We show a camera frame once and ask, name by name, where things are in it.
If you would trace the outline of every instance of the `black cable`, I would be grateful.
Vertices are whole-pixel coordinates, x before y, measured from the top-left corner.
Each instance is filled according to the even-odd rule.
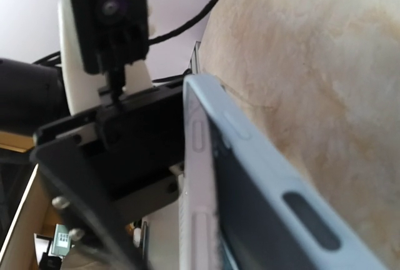
[[[174,81],[176,79],[181,79],[184,78],[185,76],[192,74],[192,69],[186,69],[182,74],[180,75],[174,75],[174,76],[168,76],[168,77],[164,77],[164,78],[159,78],[159,79],[155,79],[152,82],[154,84],[161,84],[161,83],[169,83],[170,81]]]
[[[162,36],[155,37],[154,39],[150,39],[150,45],[158,44],[164,41],[167,41],[168,39],[174,38],[188,29],[192,28],[194,25],[196,25],[201,19],[207,16],[208,13],[211,12],[213,7],[217,4],[219,0],[210,0],[206,6],[201,10],[199,14],[197,14],[194,18],[183,24],[181,27],[174,29],[173,31],[163,34]]]
[[[33,64],[36,65],[41,65],[42,63],[48,62],[50,59],[54,59],[54,58],[58,58],[60,56],[60,52],[54,52],[52,54],[49,54],[48,56],[42,57],[41,59],[38,59],[36,62],[34,62]]]

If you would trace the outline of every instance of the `black webcam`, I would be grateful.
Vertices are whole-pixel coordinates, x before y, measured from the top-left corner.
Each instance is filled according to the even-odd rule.
[[[147,0],[63,0],[85,72],[121,71],[149,51]]]

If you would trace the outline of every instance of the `small box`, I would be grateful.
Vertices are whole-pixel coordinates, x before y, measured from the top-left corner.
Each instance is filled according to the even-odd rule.
[[[71,238],[68,235],[68,229],[64,225],[57,224],[51,254],[55,256],[66,256],[70,248]]]

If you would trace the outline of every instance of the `phone side button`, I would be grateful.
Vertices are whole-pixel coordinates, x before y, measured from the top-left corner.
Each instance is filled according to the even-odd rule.
[[[204,151],[204,123],[201,120],[195,120],[192,123],[193,139],[192,148],[194,152]]]
[[[211,231],[206,213],[193,215],[192,270],[210,269],[211,266]]]

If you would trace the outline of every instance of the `screw head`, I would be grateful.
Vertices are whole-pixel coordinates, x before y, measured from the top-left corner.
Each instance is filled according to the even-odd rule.
[[[70,205],[70,202],[65,197],[58,196],[52,199],[51,204],[56,209],[66,209]]]
[[[83,236],[85,235],[85,232],[83,229],[80,229],[80,228],[72,228],[68,232],[68,235],[73,241],[78,242],[79,240],[81,240],[83,238]]]

